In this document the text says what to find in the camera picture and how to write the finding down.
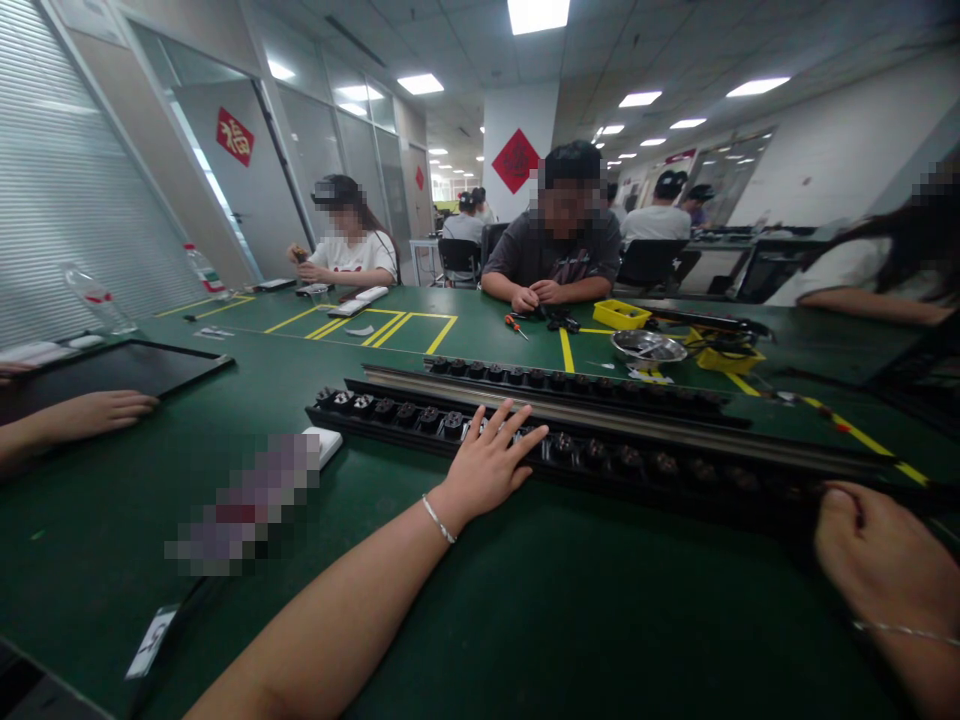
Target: green workbench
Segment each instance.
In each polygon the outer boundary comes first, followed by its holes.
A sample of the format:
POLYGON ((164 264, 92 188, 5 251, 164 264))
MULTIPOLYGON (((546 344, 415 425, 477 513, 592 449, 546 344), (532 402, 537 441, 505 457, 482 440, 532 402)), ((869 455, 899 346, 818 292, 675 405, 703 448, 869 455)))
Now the green workbench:
MULTIPOLYGON (((525 342, 504 326, 505 305, 472 291, 397 288, 343 325, 289 291, 251 297, 142 322, 140 337, 237 364, 0 488, 0 634, 109 714, 131 702, 136 684, 123 676, 154 612, 194 583, 164 559, 164 541, 231 471, 252 467, 270 435, 307 427, 304 407, 323 386, 362 378, 365 362, 419 369, 427 351, 625 377, 590 364, 611 361, 608 334, 569 336, 565 353, 558 333, 527 322, 525 342), (195 336, 205 325, 234 336, 195 336), (377 332, 345 332, 367 325, 377 332)), ((777 374, 793 365, 862 379, 915 331, 803 309, 676 305, 748 315, 779 344, 762 345, 769 360, 754 376, 689 361, 664 371, 674 383, 730 393, 728 411, 758 432, 861 450, 865 438, 914 476, 951 480, 960 449, 946 438, 867 396, 777 374), (754 395, 769 387, 828 403, 857 432, 838 432, 805 402, 754 395)), ((602 331, 591 312, 575 316, 602 331)), ((198 607, 151 673, 146 716, 184 713, 286 602, 447 464, 345 438, 270 559, 198 607)), ((887 479, 916 482, 893 469, 887 479)), ((898 691, 871 669, 840 608, 819 573, 771 539, 533 479, 463 534, 348 715, 897 717, 898 691)))

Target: screwdriver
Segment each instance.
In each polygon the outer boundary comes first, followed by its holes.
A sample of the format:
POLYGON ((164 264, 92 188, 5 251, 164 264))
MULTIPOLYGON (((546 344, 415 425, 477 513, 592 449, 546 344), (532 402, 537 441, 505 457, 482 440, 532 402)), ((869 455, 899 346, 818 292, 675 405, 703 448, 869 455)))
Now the screwdriver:
MULTIPOLYGON (((507 323, 507 327, 513 328, 514 332, 518 332, 521 335, 523 335, 523 330, 520 329, 520 326, 517 325, 517 321, 514 320, 513 317, 511 317, 510 315, 506 315, 504 316, 503 319, 507 323)), ((526 335, 523 335, 523 339, 526 340, 527 342, 530 342, 530 338, 528 338, 526 335)))

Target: ceiling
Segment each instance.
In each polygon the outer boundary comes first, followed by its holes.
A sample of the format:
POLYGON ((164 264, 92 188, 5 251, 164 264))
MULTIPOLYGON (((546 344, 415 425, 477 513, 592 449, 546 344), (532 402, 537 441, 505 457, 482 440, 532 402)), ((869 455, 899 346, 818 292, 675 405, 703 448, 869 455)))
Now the ceiling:
POLYGON ((443 164, 480 177, 483 91, 560 80, 554 144, 591 139, 603 154, 659 157, 880 72, 957 39, 949 0, 570 0, 565 28, 514 37, 506 0, 274 0, 264 3, 425 110, 443 164), (383 65, 325 20, 332 15, 383 65), (444 92, 414 98, 395 78, 432 72, 444 92), (727 98, 742 83, 793 79, 765 95, 727 98), (652 105, 619 108, 630 92, 652 105), (695 130, 669 130, 706 117, 695 130), (667 143, 640 148, 650 137, 667 143))

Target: yellow box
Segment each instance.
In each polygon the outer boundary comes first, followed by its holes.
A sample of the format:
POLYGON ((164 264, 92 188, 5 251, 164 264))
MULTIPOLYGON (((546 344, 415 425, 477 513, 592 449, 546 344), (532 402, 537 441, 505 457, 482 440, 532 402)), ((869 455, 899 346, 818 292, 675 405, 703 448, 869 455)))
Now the yellow box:
POLYGON ((604 300, 593 306, 593 319, 616 330, 639 330, 647 324, 651 314, 649 310, 619 300, 604 300), (636 313, 636 317, 630 317, 629 313, 636 313))
MULTIPOLYGON (((683 341, 683 344, 689 347, 690 345, 700 343, 702 340, 703 335, 701 335, 696 328, 690 328, 690 334, 687 335, 687 339, 683 341)), ((717 372, 746 375, 753 370, 754 365, 767 359, 766 356, 756 348, 750 348, 750 350, 753 353, 751 355, 721 353, 713 348, 703 348, 699 352, 694 351, 697 354, 697 365, 704 370, 716 370, 717 372)))

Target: window blinds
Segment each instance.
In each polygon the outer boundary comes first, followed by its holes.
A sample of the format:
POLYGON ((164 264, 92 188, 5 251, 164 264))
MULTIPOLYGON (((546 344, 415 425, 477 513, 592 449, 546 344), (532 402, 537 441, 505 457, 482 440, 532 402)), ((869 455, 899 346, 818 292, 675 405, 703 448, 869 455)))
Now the window blinds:
POLYGON ((202 300, 184 242, 47 19, 0 2, 0 348, 96 326, 60 262, 133 317, 202 300))

